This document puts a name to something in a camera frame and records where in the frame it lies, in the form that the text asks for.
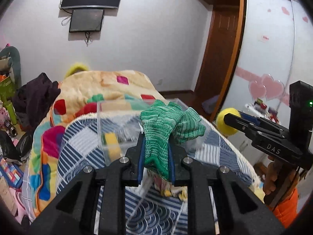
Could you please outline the right hand holding gripper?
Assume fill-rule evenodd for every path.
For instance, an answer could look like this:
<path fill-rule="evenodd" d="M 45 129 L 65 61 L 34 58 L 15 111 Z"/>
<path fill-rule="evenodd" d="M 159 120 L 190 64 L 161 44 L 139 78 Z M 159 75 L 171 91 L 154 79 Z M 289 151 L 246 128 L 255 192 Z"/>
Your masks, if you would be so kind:
<path fill-rule="evenodd" d="M 271 192 L 273 192 L 276 189 L 274 182 L 277 180 L 277 176 L 280 172 L 280 168 L 275 167 L 275 164 L 274 164 L 275 158 L 269 155 L 268 159 L 271 160 L 271 162 L 267 166 L 265 181 L 263 185 L 263 192 L 266 195 L 269 195 Z M 295 170 L 292 170 L 289 173 L 289 181 L 292 182 L 292 185 L 290 189 L 286 192 L 283 199 L 289 198 L 293 194 L 293 191 L 299 182 L 299 174 Z"/>

